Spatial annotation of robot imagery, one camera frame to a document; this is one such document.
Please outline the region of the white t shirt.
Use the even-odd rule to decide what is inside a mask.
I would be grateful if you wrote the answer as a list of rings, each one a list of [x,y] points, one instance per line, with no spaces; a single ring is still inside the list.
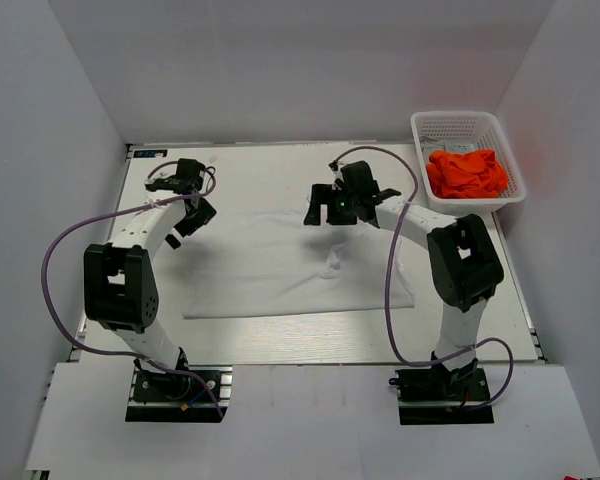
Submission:
[[[298,211],[221,213],[186,239],[184,318],[382,308],[390,233],[302,220]]]

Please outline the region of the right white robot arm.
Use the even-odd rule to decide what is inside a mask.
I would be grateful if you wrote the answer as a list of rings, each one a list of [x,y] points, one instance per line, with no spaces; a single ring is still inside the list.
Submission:
[[[504,279],[504,268],[484,221],[476,214],[456,218],[415,204],[413,194],[380,188],[369,164],[357,161],[343,167],[332,163],[332,183],[312,185],[304,224],[349,226],[364,222],[391,232],[383,309],[392,328],[391,283],[398,242],[406,238],[428,255],[434,289],[443,303],[441,328],[431,357],[424,361],[397,360],[411,368],[439,367],[431,374],[433,390],[452,399],[468,385],[466,371],[477,364],[482,346],[477,334],[488,301]]]

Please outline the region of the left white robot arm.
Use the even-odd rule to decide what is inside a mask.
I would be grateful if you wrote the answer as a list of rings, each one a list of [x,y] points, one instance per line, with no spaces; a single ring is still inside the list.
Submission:
[[[86,317],[114,332],[140,362],[164,367],[156,384],[171,399],[189,392],[192,377],[185,369],[186,354],[158,320],[152,259],[164,244],[178,249],[183,238],[216,215],[204,198],[209,167],[184,158],[175,166],[170,175],[152,174],[145,181],[142,209],[107,243],[88,246],[83,257]]]

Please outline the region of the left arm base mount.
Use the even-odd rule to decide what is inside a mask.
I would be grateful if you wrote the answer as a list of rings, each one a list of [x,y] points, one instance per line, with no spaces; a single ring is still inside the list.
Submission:
[[[191,366],[190,370],[206,383],[225,414],[233,368]],[[209,393],[197,380],[134,369],[125,414],[127,423],[209,424],[221,420]]]

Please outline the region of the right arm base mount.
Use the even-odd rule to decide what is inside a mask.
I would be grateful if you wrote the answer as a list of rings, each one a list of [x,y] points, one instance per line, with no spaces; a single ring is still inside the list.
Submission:
[[[489,425],[494,423],[485,371],[474,373],[445,391],[431,369],[396,370],[388,380],[398,399],[402,426]]]

